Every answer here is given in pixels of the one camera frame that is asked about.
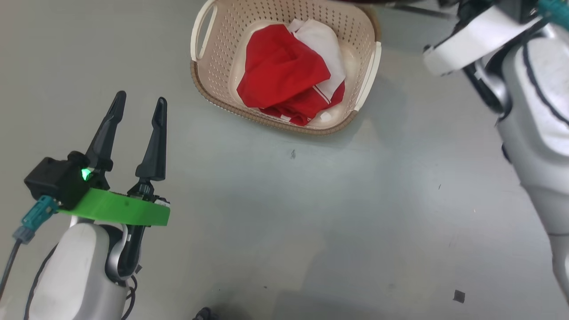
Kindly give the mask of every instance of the gray floor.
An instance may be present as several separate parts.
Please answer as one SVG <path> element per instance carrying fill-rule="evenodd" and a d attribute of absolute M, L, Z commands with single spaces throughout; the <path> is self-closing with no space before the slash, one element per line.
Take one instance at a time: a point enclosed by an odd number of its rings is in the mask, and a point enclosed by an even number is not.
<path fill-rule="evenodd" d="M 361 114 L 343 132 L 312 138 L 201 98 L 188 54 L 200 7 L 3 2 L 2 259 L 33 204 L 23 177 L 45 156 L 84 151 L 125 90 L 115 191 L 135 182 L 157 98 L 170 106 L 167 179 L 155 185 L 172 215 L 146 233 L 131 319 L 190 319 L 204 305 L 229 320 L 567 318 L 495 117 L 463 75 L 438 79 L 422 66 L 422 47 L 452 23 L 380 10 L 384 51 Z M 53 218 L 21 249 L 0 318 L 21 318 L 68 220 Z M 464 304 L 452 300 L 455 289 Z"/>

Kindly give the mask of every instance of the laundry basket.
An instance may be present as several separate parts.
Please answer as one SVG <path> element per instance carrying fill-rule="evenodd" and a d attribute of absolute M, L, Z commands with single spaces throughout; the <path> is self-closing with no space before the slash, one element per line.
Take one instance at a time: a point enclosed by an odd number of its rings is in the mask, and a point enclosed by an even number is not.
<path fill-rule="evenodd" d="M 210 11 L 209 25 L 199 45 L 198 37 Z M 321 111 L 306 126 L 248 108 L 237 94 L 251 35 L 270 24 L 288 25 L 295 18 L 314 19 L 334 30 L 347 74 L 343 101 Z M 192 78 L 207 100 L 234 114 L 284 130 L 331 134 L 346 127 L 363 106 L 380 63 L 380 37 L 376 14 L 368 7 L 328 0 L 209 0 L 192 30 Z"/>

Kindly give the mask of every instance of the green light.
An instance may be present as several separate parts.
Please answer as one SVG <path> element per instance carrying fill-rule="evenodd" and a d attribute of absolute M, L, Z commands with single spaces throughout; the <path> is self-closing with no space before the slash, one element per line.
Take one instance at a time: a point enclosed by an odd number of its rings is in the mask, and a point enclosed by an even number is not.
<path fill-rule="evenodd" d="M 91 170 L 88 168 L 81 169 L 81 175 L 83 176 L 83 180 L 87 181 L 89 180 L 89 175 L 91 175 Z"/>

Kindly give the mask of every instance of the dark red fabric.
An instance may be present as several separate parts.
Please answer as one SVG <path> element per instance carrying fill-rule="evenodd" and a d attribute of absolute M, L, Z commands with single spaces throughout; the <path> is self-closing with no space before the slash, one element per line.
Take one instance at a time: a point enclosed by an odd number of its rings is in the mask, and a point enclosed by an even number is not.
<path fill-rule="evenodd" d="M 304 126 L 316 114 L 342 101 L 342 84 L 328 103 L 313 87 L 330 78 L 320 55 L 282 24 L 256 31 L 247 44 L 245 74 L 237 87 L 243 103 L 271 116 L 285 115 Z"/>

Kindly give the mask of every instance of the basket rim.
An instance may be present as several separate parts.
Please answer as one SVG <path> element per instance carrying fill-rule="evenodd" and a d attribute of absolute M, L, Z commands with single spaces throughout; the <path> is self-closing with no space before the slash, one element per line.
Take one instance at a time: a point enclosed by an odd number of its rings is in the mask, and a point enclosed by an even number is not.
<path fill-rule="evenodd" d="M 360 9 L 361 11 L 363 11 L 365 13 L 365 15 L 369 18 L 369 20 L 372 23 L 372 27 L 373 27 L 373 31 L 374 31 L 374 39 L 376 42 L 379 42 L 381 40 L 381 28 L 380 28 L 380 23 L 377 20 L 377 16 L 376 16 L 376 12 L 375 10 L 373 10 L 373 8 L 371 6 L 355 6 L 356 8 Z M 196 61 L 191 61 L 191 66 L 190 66 L 191 72 L 192 72 L 192 79 L 193 79 L 193 83 L 196 85 L 197 90 L 200 92 L 200 94 L 209 102 L 211 102 L 212 104 L 223 108 L 233 114 L 236 114 L 238 116 L 241 116 L 243 118 L 247 118 L 249 120 L 252 120 L 254 122 L 263 124 L 263 125 L 267 125 L 267 126 L 272 126 L 274 128 L 277 129 L 282 129 L 282 130 L 287 130 L 287 131 L 292 131 L 292 132 L 298 132 L 298 133 L 304 133 L 304 134 L 310 134 L 313 136 L 326 136 L 332 133 L 336 133 L 340 130 L 342 130 L 343 128 L 345 128 L 350 122 L 352 122 L 352 120 L 356 117 L 356 115 L 358 114 L 358 111 L 356 110 L 352 110 L 348 116 L 342 120 L 342 122 L 338 123 L 337 125 L 331 127 L 331 128 L 325 128 L 325 129 L 319 129 L 319 128 L 307 128 L 307 127 L 303 127 L 303 126 L 297 126 L 294 124 L 286 124 L 277 120 L 271 120 L 269 118 L 266 117 L 262 117 L 257 115 L 253 110 L 247 110 L 247 109 L 240 109 L 237 108 L 233 105 L 227 104 L 215 97 L 213 97 L 212 95 L 209 94 L 209 92 L 207 90 L 205 90 L 203 84 L 201 83 L 200 77 L 198 75 L 197 72 L 197 62 Z"/>

